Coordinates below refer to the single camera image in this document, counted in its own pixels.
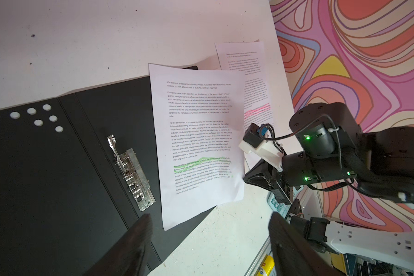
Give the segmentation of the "metal folder clip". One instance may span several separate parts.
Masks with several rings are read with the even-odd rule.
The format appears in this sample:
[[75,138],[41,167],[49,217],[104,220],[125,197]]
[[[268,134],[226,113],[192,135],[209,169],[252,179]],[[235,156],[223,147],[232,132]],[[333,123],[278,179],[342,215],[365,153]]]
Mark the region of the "metal folder clip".
[[136,153],[132,148],[119,154],[116,149],[116,138],[114,135],[107,137],[109,147],[112,149],[116,164],[118,165],[123,179],[125,180],[128,191],[132,194],[141,212],[148,209],[156,201],[151,191],[150,182],[147,179]]

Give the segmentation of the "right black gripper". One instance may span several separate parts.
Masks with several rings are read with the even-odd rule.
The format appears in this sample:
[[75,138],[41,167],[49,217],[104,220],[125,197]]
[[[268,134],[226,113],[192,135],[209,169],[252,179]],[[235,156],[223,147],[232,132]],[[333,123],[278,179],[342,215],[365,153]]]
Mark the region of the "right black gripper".
[[243,180],[271,191],[277,202],[292,205],[289,186],[355,178],[343,154],[358,151],[362,130],[346,104],[312,103],[298,110],[289,122],[303,151],[282,158],[283,172],[260,159]]

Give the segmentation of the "black file folder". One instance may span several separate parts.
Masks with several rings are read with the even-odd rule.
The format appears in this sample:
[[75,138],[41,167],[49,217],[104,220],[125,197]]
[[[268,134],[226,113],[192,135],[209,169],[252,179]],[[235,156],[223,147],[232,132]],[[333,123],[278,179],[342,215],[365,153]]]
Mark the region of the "black file folder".
[[142,216],[115,153],[155,203],[146,273],[207,217],[165,231],[149,77],[0,110],[0,276],[80,276]]

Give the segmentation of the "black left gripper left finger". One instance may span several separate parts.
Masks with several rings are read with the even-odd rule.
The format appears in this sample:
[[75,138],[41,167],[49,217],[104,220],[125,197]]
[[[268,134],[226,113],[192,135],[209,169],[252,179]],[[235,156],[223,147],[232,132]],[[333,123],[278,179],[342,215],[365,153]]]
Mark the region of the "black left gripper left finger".
[[143,276],[153,234],[149,214],[141,216],[121,239],[87,272],[86,276]]

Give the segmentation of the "green highlighted printed paper sheet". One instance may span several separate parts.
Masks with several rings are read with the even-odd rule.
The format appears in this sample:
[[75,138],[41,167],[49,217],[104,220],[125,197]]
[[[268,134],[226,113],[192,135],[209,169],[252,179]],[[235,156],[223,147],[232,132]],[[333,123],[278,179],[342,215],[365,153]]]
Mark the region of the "green highlighted printed paper sheet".
[[151,64],[164,230],[244,197],[244,75]]

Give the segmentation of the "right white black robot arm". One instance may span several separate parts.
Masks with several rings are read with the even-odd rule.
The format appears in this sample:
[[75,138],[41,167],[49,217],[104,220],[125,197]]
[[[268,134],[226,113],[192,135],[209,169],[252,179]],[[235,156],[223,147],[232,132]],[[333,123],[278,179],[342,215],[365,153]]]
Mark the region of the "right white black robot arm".
[[289,122],[302,151],[287,154],[270,124],[251,124],[240,148],[259,162],[244,176],[247,184],[272,192],[288,204],[286,217],[272,215],[269,237],[278,275],[331,274],[317,256],[354,254],[414,273],[414,232],[392,233],[352,227],[326,218],[299,216],[294,187],[333,182],[370,198],[414,205],[414,127],[401,126],[364,133],[346,104],[313,103]]

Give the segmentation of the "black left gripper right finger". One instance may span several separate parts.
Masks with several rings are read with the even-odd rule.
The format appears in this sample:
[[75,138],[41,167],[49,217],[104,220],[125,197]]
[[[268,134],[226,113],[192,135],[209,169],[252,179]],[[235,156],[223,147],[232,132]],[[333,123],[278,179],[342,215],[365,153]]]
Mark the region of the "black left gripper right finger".
[[278,276],[341,275],[279,213],[272,213],[268,230]]

